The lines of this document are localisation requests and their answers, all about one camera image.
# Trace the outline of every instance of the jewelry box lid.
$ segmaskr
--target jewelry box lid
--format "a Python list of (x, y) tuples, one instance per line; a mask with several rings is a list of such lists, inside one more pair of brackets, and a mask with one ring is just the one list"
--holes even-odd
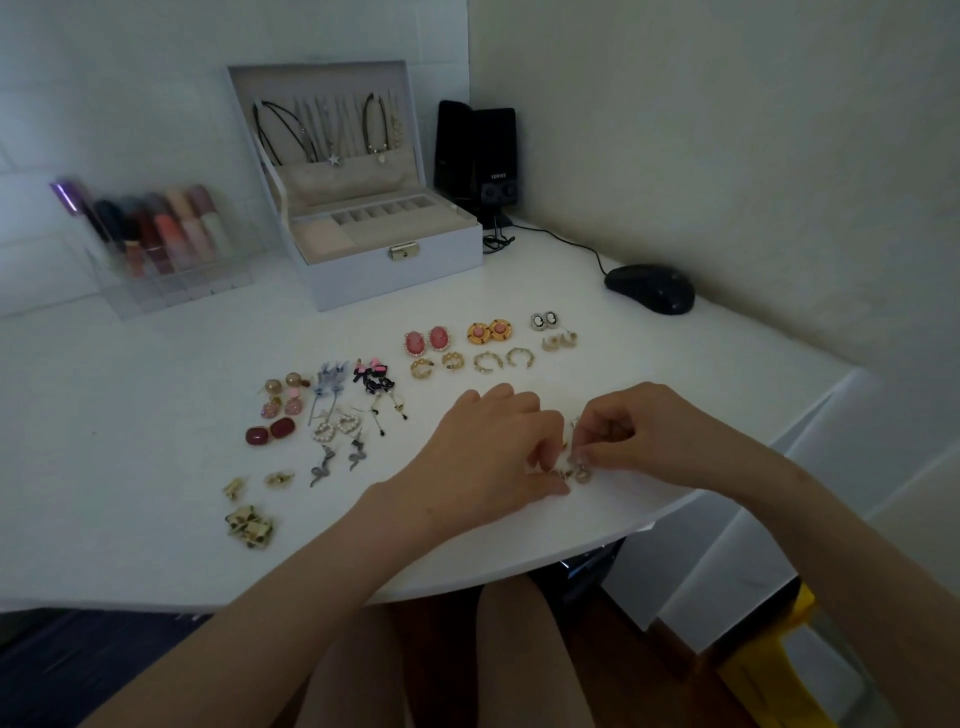
[(425, 187), (406, 61), (228, 68), (252, 152), (290, 217)]

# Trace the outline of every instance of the cord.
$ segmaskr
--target cord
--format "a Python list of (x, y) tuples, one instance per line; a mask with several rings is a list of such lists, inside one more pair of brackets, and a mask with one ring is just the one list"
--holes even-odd
[(483, 246), (484, 250), (483, 255), (490, 255), (491, 253), (498, 253), (504, 248), (509, 246), (512, 242), (516, 240), (515, 237), (506, 237), (501, 231), (500, 226), (496, 222), (496, 217), (493, 218), (493, 235), (484, 235), (483, 236)]
[(520, 228), (521, 230), (526, 230), (526, 231), (545, 232), (545, 233), (548, 234), (548, 235), (553, 235), (555, 238), (557, 238), (558, 240), (560, 240), (560, 242), (562, 242), (562, 243), (566, 243), (567, 245), (572, 245), (574, 248), (583, 248), (585, 251), (590, 251), (591, 253), (593, 253), (593, 254), (596, 256), (596, 259), (597, 259), (597, 267), (600, 268), (600, 272), (601, 272), (604, 276), (607, 274), (607, 271), (605, 271), (605, 270), (603, 269), (603, 263), (600, 261), (600, 254), (597, 253), (595, 250), (593, 250), (589, 245), (581, 245), (580, 243), (574, 243), (574, 242), (571, 242), (571, 241), (569, 241), (569, 240), (564, 240), (564, 239), (561, 238), (559, 235), (557, 235), (555, 232), (551, 232), (551, 231), (548, 231), (548, 230), (544, 230), (543, 228), (527, 228), (525, 225), (517, 225), (516, 223), (514, 223), (514, 227), (515, 227), (515, 228)]

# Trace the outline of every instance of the gold chain hoop earring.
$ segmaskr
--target gold chain hoop earring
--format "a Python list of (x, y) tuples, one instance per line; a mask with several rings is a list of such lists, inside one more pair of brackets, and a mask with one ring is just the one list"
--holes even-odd
[(433, 374), (433, 362), (430, 359), (417, 359), (410, 365), (410, 374), (414, 379), (429, 379)]
[(463, 369), (467, 365), (467, 360), (460, 352), (447, 352), (441, 359), (444, 366), (449, 370)]
[(513, 347), (507, 352), (507, 363), (512, 367), (516, 366), (514, 362), (515, 353), (525, 353), (529, 357), (527, 359), (527, 369), (530, 369), (530, 367), (534, 365), (534, 361), (537, 359), (534, 356), (534, 353), (531, 352), (529, 349), (523, 349), (522, 347)]
[(473, 357), (473, 368), (474, 368), (477, 372), (480, 372), (481, 374), (488, 375), (490, 372), (494, 371), (493, 369), (488, 369), (487, 367), (482, 366), (482, 365), (480, 364), (480, 360), (483, 359), (485, 356), (492, 356), (493, 359), (494, 359), (494, 361), (496, 361), (496, 365), (497, 365), (500, 369), (503, 369), (503, 359), (501, 359), (501, 358), (499, 357), (499, 355), (497, 355), (497, 354), (495, 354), (495, 353), (493, 353), (493, 352), (480, 352), (480, 353), (478, 353), (476, 356)]

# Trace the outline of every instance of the gray jewelry box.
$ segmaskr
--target gray jewelry box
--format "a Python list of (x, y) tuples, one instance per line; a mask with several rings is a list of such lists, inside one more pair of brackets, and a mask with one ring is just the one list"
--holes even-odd
[(483, 264), (476, 218), (424, 183), (405, 61), (228, 74), (280, 237), (318, 310)]

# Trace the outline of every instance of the right hand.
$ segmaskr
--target right hand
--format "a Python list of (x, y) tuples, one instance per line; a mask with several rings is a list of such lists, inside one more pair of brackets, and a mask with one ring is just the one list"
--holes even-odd
[(789, 460), (706, 412), (669, 387), (644, 382), (588, 402), (573, 432), (574, 462), (640, 471), (674, 485), (749, 498)]

